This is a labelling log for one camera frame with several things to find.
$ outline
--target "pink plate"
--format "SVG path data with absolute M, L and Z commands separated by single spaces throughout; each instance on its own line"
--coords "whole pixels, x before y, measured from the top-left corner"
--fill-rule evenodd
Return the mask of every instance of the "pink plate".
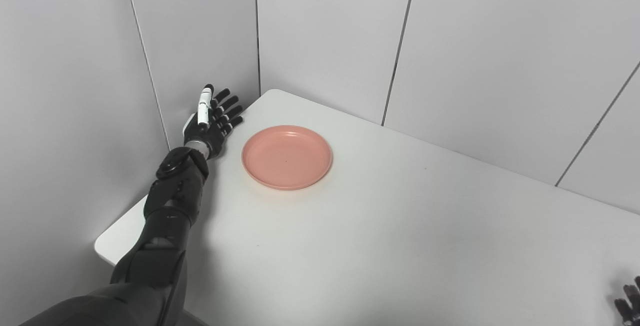
M 301 189 L 329 171 L 329 144 L 298 126 L 269 127 L 254 134 L 242 149 L 242 164 L 254 180 L 274 189 Z

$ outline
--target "black robotic arm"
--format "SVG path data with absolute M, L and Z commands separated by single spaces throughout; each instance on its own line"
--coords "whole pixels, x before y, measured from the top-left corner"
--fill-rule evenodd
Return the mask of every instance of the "black robotic arm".
M 110 285 L 66 299 L 22 326 L 173 326 L 186 293 L 186 245 L 209 175 L 207 160 L 222 150 L 233 127 L 242 122 L 241 106 L 228 89 L 213 97 L 202 90 L 198 112 L 187 121 L 184 146 L 160 164 L 144 204 L 144 228 L 122 257 Z

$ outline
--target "panel seam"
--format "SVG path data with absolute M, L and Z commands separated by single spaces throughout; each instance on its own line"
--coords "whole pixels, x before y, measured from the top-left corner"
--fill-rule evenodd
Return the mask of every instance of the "panel seam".
M 258 24 L 258 0 L 255 0 L 255 45 L 258 52 L 258 97 L 263 95 L 262 77 L 260 75 L 260 27 Z
M 162 116 L 162 110 L 160 109 L 160 101 L 158 100 L 158 93 L 156 92 L 156 86 L 154 85 L 154 78 L 151 75 L 151 66 L 149 66 L 149 58 L 147 57 L 147 50 L 145 48 L 145 43 L 142 40 L 142 31 L 140 30 L 140 23 L 138 22 L 138 15 L 136 13 L 136 8 L 133 5 L 133 0 L 129 0 L 131 4 L 131 11 L 133 11 L 133 18 L 135 20 L 135 27 L 137 29 L 137 36 L 140 39 L 140 46 L 142 47 L 142 54 L 144 55 L 144 63 L 146 64 L 146 71 L 149 75 L 149 82 L 151 82 L 151 90 L 153 91 L 153 97 L 155 98 L 155 105 L 158 109 L 158 115 L 160 115 L 160 123 L 162 123 L 162 131 L 164 132 L 164 141 L 166 142 L 167 150 L 171 149 L 169 146 L 169 137 L 167 136 L 167 127 L 165 126 L 165 119 Z
M 394 80 L 396 79 L 396 71 L 398 70 L 398 59 L 400 58 L 400 49 L 402 48 L 402 41 L 405 38 L 405 29 L 407 28 L 407 20 L 409 19 L 409 9 L 411 8 L 411 0 L 407 1 L 406 11 L 404 12 L 404 21 L 402 23 L 402 31 L 400 31 L 400 41 L 398 42 L 398 50 L 395 54 L 395 62 L 393 64 L 393 72 L 391 72 L 391 82 L 389 83 L 389 91 L 386 94 L 386 102 L 384 103 L 384 112 L 382 113 L 381 126 L 385 125 L 387 120 L 387 111 L 389 109 L 389 100 L 391 99 L 391 90 L 394 86 Z
M 578 156 L 580 155 L 580 153 L 582 153 L 582 151 L 585 148 L 585 146 L 587 145 L 587 143 L 589 143 L 589 141 L 592 139 L 592 137 L 594 136 L 594 134 L 598 130 L 598 127 L 600 127 L 600 125 L 601 125 L 602 121 L 604 120 L 604 118 L 607 116 L 609 111 L 611 111 L 611 108 L 613 107 L 615 102 L 617 102 L 618 98 L 620 98 L 620 95 L 622 94 L 622 91 L 624 91 L 625 88 L 627 88 L 629 82 L 631 81 L 631 78 L 633 78 L 634 75 L 636 74 L 636 72 L 638 71 L 638 68 L 640 68 L 640 62 L 638 62 L 638 64 L 636 64 L 635 68 L 633 69 L 633 71 L 631 72 L 629 77 L 626 79 L 624 84 L 622 84 L 622 88 L 620 88 L 620 90 L 617 92 L 617 94 L 615 95 L 615 97 L 613 98 L 611 103 L 608 105 L 608 107 L 606 108 L 606 110 L 604 111 L 604 113 L 602 114 L 600 119 L 598 120 L 598 123 L 596 123 L 594 128 L 591 130 L 591 132 L 589 133 L 589 136 L 587 136 L 587 139 L 585 139 L 585 141 L 583 142 L 582 146 L 580 146 L 580 149 L 578 149 L 578 152 L 576 152 L 576 154 L 574 155 L 573 159 L 571 159 L 571 162 L 569 162 L 569 165 L 564 169 L 564 172 L 562 173 L 562 175 L 560 176 L 558 181 L 555 183 L 555 187 L 558 187 L 558 185 L 560 185 L 560 181 L 562 181 L 562 179 L 565 177 L 565 175 L 567 174 L 567 172 L 569 171 L 571 166 L 573 166 L 573 164 L 576 161 L 576 159 L 578 159 Z

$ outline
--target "robotic hand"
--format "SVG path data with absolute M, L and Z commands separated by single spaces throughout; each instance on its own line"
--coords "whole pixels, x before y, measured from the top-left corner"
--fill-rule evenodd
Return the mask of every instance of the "robotic hand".
M 617 311 L 622 316 L 622 324 L 624 326 L 640 326 L 640 276 L 635 278 L 635 285 L 625 285 L 622 289 L 629 299 L 631 306 L 626 299 L 618 298 L 614 301 Z
M 111 275 L 110 285 L 66 299 L 22 326 L 173 326 L 186 293 L 186 244 L 196 221 L 207 160 L 217 157 L 227 136 L 242 122 L 237 96 L 225 89 L 202 90 L 198 112 L 155 173 L 144 204 L 144 229 Z

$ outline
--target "white table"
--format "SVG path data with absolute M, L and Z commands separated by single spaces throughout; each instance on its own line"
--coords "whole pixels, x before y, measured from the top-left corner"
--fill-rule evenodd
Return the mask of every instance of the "white table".
M 211 325 L 618 324 L 640 273 L 640 216 L 282 91 L 244 114 L 205 185 L 185 309 Z M 333 166 L 276 191 L 244 143 L 273 125 L 321 134 Z M 144 200 L 95 242 L 114 264 Z

